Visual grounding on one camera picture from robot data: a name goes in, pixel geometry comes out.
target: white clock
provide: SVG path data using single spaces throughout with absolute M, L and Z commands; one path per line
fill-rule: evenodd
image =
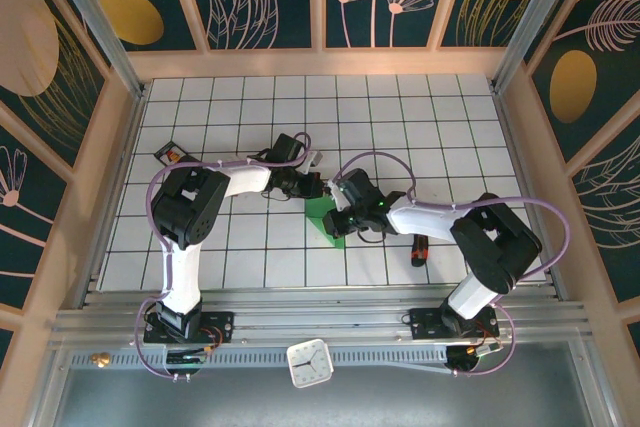
M 293 385 L 299 389 L 326 382 L 333 373 L 329 347 L 322 339 L 292 345 L 287 349 L 287 362 Z

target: gray floor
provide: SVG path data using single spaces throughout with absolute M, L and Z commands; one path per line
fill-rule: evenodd
M 342 367 L 296 389 L 287 369 L 220 369 L 173 384 L 144 370 L 71 370 L 59 427 L 591 425 L 565 344 L 522 344 L 486 377 Z

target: white tile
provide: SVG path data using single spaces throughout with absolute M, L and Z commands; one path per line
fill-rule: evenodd
M 437 120 L 467 120 L 462 97 L 433 97 Z
M 184 79 L 180 100 L 210 100 L 213 79 Z
M 372 149 L 371 124 L 340 124 L 341 149 Z
M 129 182 L 148 183 L 163 165 L 153 155 L 134 155 Z
M 411 149 L 411 168 L 416 177 L 446 177 L 441 149 Z
M 114 252 L 149 250 L 151 227 L 146 217 L 120 217 L 111 244 Z
M 286 134 L 289 137 L 293 137 L 298 132 L 304 131 L 304 124 L 273 124 L 273 132 L 271 133 L 271 145 L 269 145 L 268 147 L 271 147 L 273 144 L 275 144 L 276 140 L 278 140 L 278 137 L 280 137 L 280 134 Z M 311 148 L 315 148 L 315 146 L 313 145 L 313 139 L 311 139 Z
M 402 160 L 405 164 L 411 167 L 409 163 L 409 151 L 407 149 L 399 149 L 399 150 L 383 150 L 388 154 L 391 154 L 400 160 Z M 384 157 L 382 155 L 376 156 L 376 169 L 378 172 L 379 179 L 408 179 L 409 173 L 407 170 L 399 163 L 393 159 L 388 157 Z
M 273 103 L 274 124 L 304 124 L 304 99 L 276 99 Z
M 431 95 L 460 95 L 460 87 L 455 75 L 431 74 L 428 77 Z
M 440 136 L 435 122 L 406 122 L 404 127 L 410 149 L 440 147 Z
M 307 124 L 317 122 L 337 122 L 336 99 L 307 99 Z
M 271 147 L 270 125 L 240 125 L 238 151 L 260 152 Z
M 208 100 L 180 102 L 176 125 L 207 125 L 209 102 Z
M 304 287 L 304 250 L 268 250 L 265 287 Z
M 427 269 L 411 265 L 410 247 L 387 248 L 389 284 L 427 284 Z
M 354 97 L 351 99 L 338 99 L 338 112 L 340 122 L 369 122 L 369 99 L 366 97 Z
M 304 199 L 284 200 L 285 196 L 279 189 L 269 193 L 269 213 L 282 214 L 287 212 L 304 213 Z
M 348 285 L 386 285 L 387 270 L 382 247 L 347 249 Z
M 341 150 L 340 151 L 340 167 L 345 165 L 347 162 L 349 162 L 355 156 L 363 154 L 365 152 L 370 152 L 370 151 L 367 151 L 367 150 Z M 359 158 L 353 164 L 351 164 L 349 167 L 347 167 L 347 170 L 344 173 L 346 174 L 346 173 L 348 173 L 349 171 L 351 171 L 353 169 L 362 169 L 367 173 L 369 178 L 375 178 L 376 177 L 376 163 L 375 163 L 374 156 L 373 155 L 367 155 L 365 157 Z M 337 172 L 338 172 L 338 170 L 336 169 L 333 172 L 333 175 L 335 175 Z
M 154 154 L 171 140 L 173 127 L 142 127 L 136 154 Z
M 320 231 L 309 219 L 305 219 L 307 232 L 307 248 L 333 247 L 324 232 Z
M 480 177 L 480 164 L 475 149 L 444 149 L 449 177 Z
M 320 172 L 320 177 L 323 179 L 330 179 L 338 173 L 338 169 L 340 169 L 340 152 L 337 150 L 324 150 L 322 152 L 322 160 L 312 170 Z
M 360 237 L 356 232 L 353 232 L 345 237 L 345 245 L 347 247 L 371 247 L 371 243 L 376 243 L 382 246 L 382 234 L 380 232 L 373 232 L 372 230 L 366 230 L 360 233 Z
M 430 95 L 427 76 L 420 75 L 399 75 L 398 87 L 400 87 L 400 95 L 417 97 L 421 95 Z
M 264 249 L 266 240 L 266 215 L 231 216 L 229 249 Z
M 398 97 L 373 97 L 369 99 L 373 122 L 402 122 L 402 108 Z
M 307 99 L 336 96 L 336 78 L 333 75 L 309 75 L 306 86 Z
M 273 77 L 245 77 L 243 99 L 273 99 Z
M 155 79 L 149 100 L 180 100 L 183 79 Z
M 498 113 L 491 97 L 464 97 L 469 120 L 497 120 Z
M 482 177 L 454 177 L 449 179 L 449 184 L 455 202 L 478 200 L 487 191 Z
M 456 245 L 434 245 L 429 247 L 427 273 L 432 284 L 461 282 L 467 276 L 462 252 Z
M 369 97 L 397 97 L 398 81 L 395 75 L 367 75 Z
M 311 148 L 316 150 L 338 148 L 338 124 L 307 124 Z
M 146 215 L 147 210 L 145 206 L 147 196 L 147 185 L 144 184 L 129 184 L 126 187 L 124 194 L 124 200 L 122 201 L 122 207 L 120 215 Z M 153 189 L 155 195 L 160 188 L 160 184 L 156 184 Z
M 209 125 L 240 123 L 241 100 L 213 100 L 210 109 Z
M 307 249 L 307 287 L 345 285 L 344 250 Z
M 222 288 L 224 279 L 226 252 L 201 252 L 200 270 L 198 270 L 198 287 L 200 290 Z
M 458 74 L 458 81 L 463 95 L 491 95 L 484 74 Z
M 164 287 L 164 261 L 162 252 L 149 252 L 144 269 L 142 290 L 157 292 Z
M 241 124 L 271 124 L 273 100 L 243 100 Z
M 146 261 L 146 252 L 116 252 L 109 254 L 100 290 L 140 290 Z
M 515 177 L 485 177 L 487 191 L 498 197 L 520 197 L 520 186 Z M 524 207 L 522 202 L 510 203 L 511 207 Z
M 482 120 L 471 123 L 473 140 L 478 147 L 502 147 L 507 145 L 497 120 Z
M 241 99 L 244 77 L 217 77 L 213 82 L 213 99 Z
M 367 97 L 367 79 L 364 75 L 339 75 L 338 97 Z
M 486 176 L 515 175 L 509 151 L 506 148 L 482 148 L 478 149 L 482 173 Z
M 403 97 L 400 100 L 405 122 L 436 119 L 431 97 Z
M 443 147 L 473 147 L 469 122 L 438 122 Z
M 264 285 L 264 250 L 227 252 L 224 288 L 247 289 Z
M 448 179 L 418 179 L 418 200 L 425 202 L 451 202 L 451 190 Z
M 407 136 L 403 122 L 374 122 L 373 145 L 377 149 L 403 149 L 407 147 Z
M 227 248 L 227 235 L 229 233 L 229 216 L 220 215 L 213 223 L 213 229 L 202 241 L 202 250 L 224 250 Z
M 304 248 L 304 214 L 270 214 L 267 248 Z
M 149 102 L 142 121 L 143 127 L 173 126 L 178 111 L 177 102 Z
M 276 77 L 276 99 L 303 99 L 304 76 Z
M 176 127 L 173 129 L 173 140 L 178 144 L 182 150 L 193 155 L 197 159 L 198 155 L 202 152 L 202 146 L 204 145 L 204 132 L 207 128 L 202 127 Z
M 247 192 L 233 197 L 233 214 L 266 214 L 269 200 L 258 192 Z

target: yellow circle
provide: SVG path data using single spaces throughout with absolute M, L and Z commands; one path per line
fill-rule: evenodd
M 148 0 L 98 1 L 120 39 L 135 45 L 149 45 L 162 37 L 162 17 Z
M 551 75 L 551 112 L 560 122 L 578 120 L 596 91 L 598 73 L 591 57 L 579 50 L 564 54 Z
M 44 92 L 58 70 L 56 20 L 44 0 L 0 0 L 0 85 L 14 94 Z

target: small black object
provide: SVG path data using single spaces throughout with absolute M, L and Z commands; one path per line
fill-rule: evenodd
M 233 312 L 201 312 L 200 324 L 194 329 L 192 338 L 187 340 L 177 336 L 171 329 L 167 329 L 167 326 L 159 320 L 158 314 L 152 312 L 147 316 L 148 327 L 144 331 L 143 340 L 145 344 L 182 344 L 188 342 L 189 344 L 209 345 L 211 337 L 205 330 L 209 330 L 218 340 L 217 331 L 214 328 L 216 327 L 222 332 L 222 343 L 226 344 L 231 342 L 233 321 Z
M 469 372 L 478 365 L 479 358 L 474 353 L 468 352 L 466 345 L 450 345 L 447 347 L 447 362 L 444 364 L 451 370 Z
M 497 199 L 485 193 L 478 200 Z M 491 240 L 487 231 L 498 233 Z M 451 233 L 476 278 L 497 294 L 508 294 L 542 251 L 540 239 L 505 204 L 471 209 Z
M 427 263 L 427 257 L 429 257 L 429 237 L 414 234 L 413 246 L 411 247 L 411 265 L 424 267 Z
M 459 331 L 452 330 L 443 321 L 441 307 L 417 308 L 409 310 L 409 324 L 413 340 L 426 339 L 481 339 L 485 336 L 481 325 L 489 335 L 500 336 L 496 312 L 492 307 L 484 307 L 475 318 L 465 321 Z
M 391 192 L 385 197 L 362 169 L 352 170 L 337 185 L 349 201 L 350 207 L 342 211 L 330 210 L 323 217 L 325 231 L 334 239 L 369 229 L 384 234 L 397 234 L 389 223 L 387 214 L 391 205 L 406 195 L 404 192 Z

